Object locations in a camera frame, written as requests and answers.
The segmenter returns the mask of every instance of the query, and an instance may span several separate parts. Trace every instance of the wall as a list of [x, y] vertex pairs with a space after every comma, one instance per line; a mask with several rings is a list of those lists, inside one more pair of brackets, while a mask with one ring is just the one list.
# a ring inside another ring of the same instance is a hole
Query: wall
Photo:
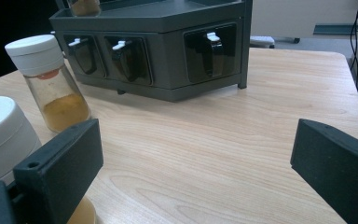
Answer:
[[357, 8], [358, 0], [254, 0], [251, 35], [332, 37], [313, 35], [315, 24], [353, 24]]
[[31, 35], [49, 34], [48, 18], [57, 11], [54, 0], [7, 0], [0, 2], [0, 76], [17, 70], [5, 45]]

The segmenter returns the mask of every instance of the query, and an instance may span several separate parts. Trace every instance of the wooden table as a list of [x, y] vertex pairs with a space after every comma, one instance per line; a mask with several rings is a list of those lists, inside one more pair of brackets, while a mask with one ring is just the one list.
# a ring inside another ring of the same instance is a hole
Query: wooden table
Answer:
[[[298, 119], [358, 138], [343, 55], [251, 49], [248, 87], [179, 103], [78, 83], [99, 119], [104, 165], [87, 192], [99, 223], [344, 223], [291, 168]], [[42, 144], [54, 136], [22, 75], [0, 77]]]

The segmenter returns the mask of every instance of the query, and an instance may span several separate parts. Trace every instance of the glass jar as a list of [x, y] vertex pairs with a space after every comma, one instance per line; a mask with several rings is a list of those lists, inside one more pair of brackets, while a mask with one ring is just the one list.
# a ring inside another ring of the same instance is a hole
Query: glass jar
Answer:
[[71, 13], [75, 17], [99, 16], [100, 0], [67, 0]]
[[5, 49], [53, 132], [90, 118], [90, 108], [64, 63], [54, 35], [27, 37], [5, 45]]

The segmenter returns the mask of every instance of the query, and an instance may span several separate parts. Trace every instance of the dark gray organizer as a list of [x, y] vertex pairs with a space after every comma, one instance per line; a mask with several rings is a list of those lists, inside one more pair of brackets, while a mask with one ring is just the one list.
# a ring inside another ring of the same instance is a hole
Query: dark gray organizer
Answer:
[[252, 3], [111, 1], [98, 17], [73, 17], [57, 0], [50, 22], [78, 81], [173, 102], [246, 88]]

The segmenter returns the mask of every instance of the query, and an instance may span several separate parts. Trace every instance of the yellow powder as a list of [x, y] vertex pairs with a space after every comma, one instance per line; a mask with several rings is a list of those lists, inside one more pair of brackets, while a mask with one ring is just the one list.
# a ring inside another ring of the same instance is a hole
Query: yellow powder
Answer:
[[57, 133], [88, 119], [89, 112], [89, 107], [83, 97], [78, 94], [58, 98], [43, 108], [46, 124]]

